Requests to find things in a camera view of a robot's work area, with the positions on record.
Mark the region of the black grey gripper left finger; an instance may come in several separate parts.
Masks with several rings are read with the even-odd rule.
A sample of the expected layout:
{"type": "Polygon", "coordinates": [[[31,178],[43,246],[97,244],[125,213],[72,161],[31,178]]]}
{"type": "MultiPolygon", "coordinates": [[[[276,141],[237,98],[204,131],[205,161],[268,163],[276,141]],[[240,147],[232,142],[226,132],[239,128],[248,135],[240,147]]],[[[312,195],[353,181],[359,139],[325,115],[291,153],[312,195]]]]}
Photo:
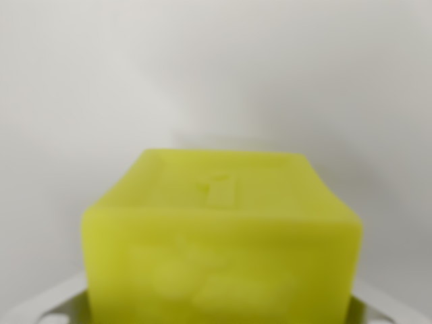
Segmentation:
{"type": "Polygon", "coordinates": [[[6,323],[90,323],[87,282],[83,272],[17,305],[6,323]]]}

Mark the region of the black grey gripper right finger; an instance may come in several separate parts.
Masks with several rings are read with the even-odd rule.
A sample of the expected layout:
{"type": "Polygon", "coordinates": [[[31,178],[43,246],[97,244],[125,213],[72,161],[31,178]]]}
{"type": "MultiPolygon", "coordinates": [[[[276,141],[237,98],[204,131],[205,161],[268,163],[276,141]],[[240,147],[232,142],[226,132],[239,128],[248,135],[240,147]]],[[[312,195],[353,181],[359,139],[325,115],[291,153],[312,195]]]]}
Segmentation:
{"type": "Polygon", "coordinates": [[[430,318],[411,306],[363,280],[356,280],[347,323],[426,324],[430,322],[430,318]]]}

